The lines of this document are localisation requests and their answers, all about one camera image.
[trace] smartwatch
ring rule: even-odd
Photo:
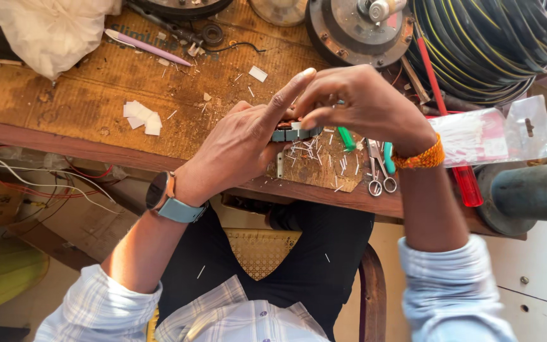
[[[174,172],[160,172],[147,190],[147,209],[158,215],[180,223],[192,223],[199,220],[206,211],[208,201],[201,207],[188,206],[174,198]]]

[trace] man's right hand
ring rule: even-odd
[[[336,106],[338,100],[345,105]],[[369,139],[388,141],[400,156],[421,154],[436,144],[423,114],[370,65],[317,73],[297,102],[303,129],[342,126]]]

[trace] coiled cable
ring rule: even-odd
[[[547,73],[547,0],[413,0],[440,87],[479,105],[510,102]],[[416,40],[406,57],[429,84]]]

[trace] shirt sleeve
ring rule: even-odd
[[[162,283],[153,294],[130,291],[100,267],[81,269],[63,303],[37,330],[35,341],[143,342],[145,324],[153,316]]]
[[[398,242],[406,273],[402,307],[414,342],[516,341],[500,317],[503,305],[484,240],[470,236],[455,251],[427,253]]]

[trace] white plastic bag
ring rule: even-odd
[[[429,122],[440,134],[445,167],[547,157],[547,111],[541,95],[514,101],[507,118],[488,108]]]
[[[0,26],[12,51],[55,80],[96,49],[105,14],[121,8],[122,0],[0,0]]]

